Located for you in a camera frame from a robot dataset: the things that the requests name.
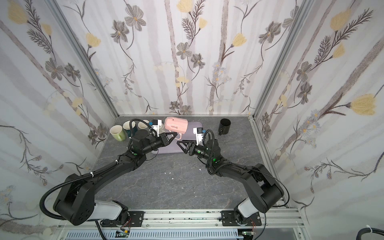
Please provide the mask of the pink ceramic mug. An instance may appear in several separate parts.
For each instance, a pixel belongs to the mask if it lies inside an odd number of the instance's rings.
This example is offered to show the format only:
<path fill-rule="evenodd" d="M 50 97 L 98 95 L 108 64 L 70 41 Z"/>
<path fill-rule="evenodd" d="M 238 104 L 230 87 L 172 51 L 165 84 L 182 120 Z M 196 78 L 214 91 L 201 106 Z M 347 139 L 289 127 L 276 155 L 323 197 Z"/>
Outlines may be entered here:
<path fill-rule="evenodd" d="M 185 134 L 188 129 L 188 121 L 176 117 L 167 117 L 164 125 L 166 130 L 178 133 L 180 137 L 177 138 L 177 140 L 181 140 L 183 134 Z"/>

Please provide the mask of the grey ceramic mug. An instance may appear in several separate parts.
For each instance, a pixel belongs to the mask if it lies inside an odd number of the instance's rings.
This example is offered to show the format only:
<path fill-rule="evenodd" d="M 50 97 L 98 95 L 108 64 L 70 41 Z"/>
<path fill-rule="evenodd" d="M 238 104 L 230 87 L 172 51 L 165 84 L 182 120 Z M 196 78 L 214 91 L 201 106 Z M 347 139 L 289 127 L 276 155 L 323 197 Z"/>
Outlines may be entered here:
<path fill-rule="evenodd" d="M 138 121 L 138 128 L 140 130 L 149 130 L 149 122 L 148 120 L 141 120 L 141 121 Z"/>

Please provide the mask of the dark green ceramic mug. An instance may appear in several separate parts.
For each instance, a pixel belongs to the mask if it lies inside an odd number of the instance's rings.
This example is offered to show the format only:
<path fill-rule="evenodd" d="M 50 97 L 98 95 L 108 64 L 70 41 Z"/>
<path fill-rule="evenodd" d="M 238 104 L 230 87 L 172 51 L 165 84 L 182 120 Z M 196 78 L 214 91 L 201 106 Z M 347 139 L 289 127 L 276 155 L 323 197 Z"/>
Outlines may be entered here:
<path fill-rule="evenodd" d="M 126 122 L 123 124 L 123 129 L 125 130 L 127 136 L 128 136 L 129 138 L 131 138 L 131 137 L 133 137 L 133 136 L 135 135 L 135 133 L 137 132 L 138 127 L 137 127 L 135 121 L 126 121 Z"/>

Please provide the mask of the black ceramic mug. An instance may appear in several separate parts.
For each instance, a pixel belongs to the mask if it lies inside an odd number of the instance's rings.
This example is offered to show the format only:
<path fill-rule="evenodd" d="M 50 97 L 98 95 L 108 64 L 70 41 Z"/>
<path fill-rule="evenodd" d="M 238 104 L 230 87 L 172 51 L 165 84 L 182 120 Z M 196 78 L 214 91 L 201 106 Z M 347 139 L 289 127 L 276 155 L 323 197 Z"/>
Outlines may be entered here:
<path fill-rule="evenodd" d="M 230 131 L 231 121 L 229 119 L 221 119 L 219 124 L 219 135 L 227 135 Z"/>

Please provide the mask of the light green ceramic mug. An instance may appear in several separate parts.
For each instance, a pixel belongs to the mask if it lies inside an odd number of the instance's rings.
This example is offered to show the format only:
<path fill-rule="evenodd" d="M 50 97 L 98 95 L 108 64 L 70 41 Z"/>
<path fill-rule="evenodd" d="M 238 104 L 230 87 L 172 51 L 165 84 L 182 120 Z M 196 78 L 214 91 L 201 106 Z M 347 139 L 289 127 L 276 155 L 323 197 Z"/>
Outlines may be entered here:
<path fill-rule="evenodd" d="M 126 140 L 126 134 L 121 125 L 115 125 L 110 128 L 110 134 L 118 142 L 123 142 Z"/>

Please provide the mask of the white ceramic mug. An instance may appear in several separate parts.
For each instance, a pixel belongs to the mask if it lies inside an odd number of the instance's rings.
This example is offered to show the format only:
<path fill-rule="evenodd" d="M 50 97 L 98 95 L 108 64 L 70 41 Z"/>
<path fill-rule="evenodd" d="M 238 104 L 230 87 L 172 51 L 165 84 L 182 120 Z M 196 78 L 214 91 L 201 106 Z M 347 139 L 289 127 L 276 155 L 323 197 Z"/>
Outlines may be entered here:
<path fill-rule="evenodd" d="M 158 134 L 161 134 L 161 133 L 164 133 L 164 132 L 165 132 L 165 126 L 164 125 L 159 126 Z"/>

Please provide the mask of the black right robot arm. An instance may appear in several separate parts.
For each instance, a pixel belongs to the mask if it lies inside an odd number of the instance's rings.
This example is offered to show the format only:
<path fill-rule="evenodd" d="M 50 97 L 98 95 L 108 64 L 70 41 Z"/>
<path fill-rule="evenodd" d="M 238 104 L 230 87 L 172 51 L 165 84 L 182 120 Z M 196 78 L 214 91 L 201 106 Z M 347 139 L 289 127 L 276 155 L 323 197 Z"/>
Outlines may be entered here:
<path fill-rule="evenodd" d="M 243 184 L 248 197 L 234 208 L 235 221 L 244 225 L 256 214 L 265 214 L 284 196 L 284 190 L 267 168 L 262 164 L 244 166 L 235 164 L 221 154 L 217 140 L 208 140 L 199 145 L 196 141 L 178 141 L 185 154 L 206 160 L 208 173 L 226 177 Z"/>

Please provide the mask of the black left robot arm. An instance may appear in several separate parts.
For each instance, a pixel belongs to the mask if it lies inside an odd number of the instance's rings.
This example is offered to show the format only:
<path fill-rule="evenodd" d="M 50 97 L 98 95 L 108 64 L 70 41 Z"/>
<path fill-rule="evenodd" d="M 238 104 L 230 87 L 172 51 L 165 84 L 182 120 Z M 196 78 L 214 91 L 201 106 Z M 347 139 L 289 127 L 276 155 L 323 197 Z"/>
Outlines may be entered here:
<path fill-rule="evenodd" d="M 120 176 L 138 169 L 146 161 L 148 153 L 168 146 L 177 135 L 170 132 L 155 137 L 146 130 L 139 130 L 131 137 L 127 151 L 118 155 L 113 163 L 88 174 L 67 177 L 53 205 L 54 211 L 74 226 L 92 220 L 124 224 L 129 218 L 128 208 L 117 201 L 96 201 L 96 193 Z"/>

